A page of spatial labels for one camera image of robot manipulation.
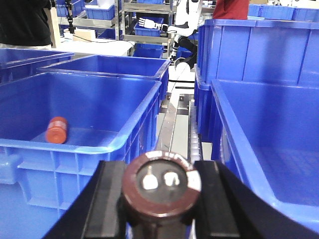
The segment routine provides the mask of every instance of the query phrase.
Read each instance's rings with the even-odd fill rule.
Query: bin handle
[[[20,155],[0,154],[0,183],[15,184],[19,176],[18,165],[21,163],[22,157]]]

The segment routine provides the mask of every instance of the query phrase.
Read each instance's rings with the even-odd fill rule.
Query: blue storage box
[[[319,21],[319,9],[295,8],[294,21]]]
[[[97,5],[97,1],[93,0],[85,6],[85,12],[88,19],[112,20],[115,16],[115,6],[112,5],[108,9],[90,8],[90,5]]]
[[[188,39],[189,39],[189,40],[198,40],[198,32],[196,32],[196,33],[190,35],[190,36],[188,37]]]
[[[317,84],[319,23],[206,20],[199,27],[197,65],[212,79]]]
[[[70,60],[73,52],[31,49],[0,49],[0,85],[36,74],[36,69]]]
[[[100,160],[154,148],[160,82],[44,73],[0,87],[0,238],[41,238],[68,209]],[[45,141],[68,120],[64,144]]]
[[[39,68],[39,72],[67,72],[85,75],[142,78],[161,81],[160,100],[165,99],[169,60],[126,56],[87,56]]]
[[[164,18],[162,17],[143,17],[145,19],[153,20],[156,23],[163,24]],[[134,26],[135,35],[140,36],[160,36],[160,30],[157,29],[148,29],[143,26],[139,25],[139,22],[137,22]]]
[[[163,55],[162,49],[144,49],[136,48],[133,56],[144,58],[161,58]]]
[[[136,48],[161,49],[161,50],[163,50],[164,47],[162,45],[158,45],[158,44],[140,44],[140,43],[137,43],[136,44]]]
[[[248,16],[259,16],[260,4],[249,4]]]
[[[187,58],[191,56],[191,52],[184,47],[179,47],[176,53],[176,58],[183,57]]]
[[[114,28],[107,28],[97,38],[115,40],[115,29]]]
[[[319,88],[212,81],[221,159],[269,205],[319,232]]]
[[[292,20],[294,7],[262,5],[259,16],[267,19]]]
[[[196,106],[197,131],[201,135],[201,141],[212,142],[209,138],[209,119],[213,101],[210,84],[205,83],[199,75],[197,66],[195,68],[194,100]]]
[[[76,17],[84,10],[83,0],[72,0],[72,14]],[[64,0],[56,0],[56,11],[58,16],[67,16]]]
[[[137,3],[144,3],[144,4],[163,4],[163,0],[137,0]]]

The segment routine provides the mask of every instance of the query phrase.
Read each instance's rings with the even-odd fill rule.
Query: capacitor
[[[133,238],[185,238],[200,190],[198,171],[179,154],[140,155],[128,165],[122,180]]]
[[[50,120],[46,131],[46,141],[50,143],[64,143],[67,138],[67,120],[64,117],[54,117]]]

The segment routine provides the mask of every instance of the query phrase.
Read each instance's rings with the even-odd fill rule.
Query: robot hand
[[[167,31],[167,28],[168,28],[167,24],[156,23],[153,20],[144,19],[144,18],[139,19],[139,25],[143,26],[145,28],[157,29],[157,30],[161,30],[161,31]]]

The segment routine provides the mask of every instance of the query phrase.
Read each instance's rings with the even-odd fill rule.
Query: cable
[[[195,81],[178,81],[178,80],[168,80],[169,82],[179,82],[179,83],[195,83]]]
[[[77,37],[77,38],[80,38],[80,39],[82,39],[82,40],[88,41],[88,42],[96,42],[96,43],[109,43],[109,42],[117,41],[117,40],[111,40],[111,41],[107,41],[107,42],[91,41],[91,40],[85,39],[85,38],[83,38],[83,37],[77,36],[77,35],[75,35],[75,34],[73,34],[73,36],[75,36],[75,37]],[[131,43],[130,41],[125,41],[125,42],[130,43],[130,44],[134,47],[134,44]]]
[[[185,90],[194,90],[194,87],[188,87],[188,86],[176,86],[175,89],[185,89]]]

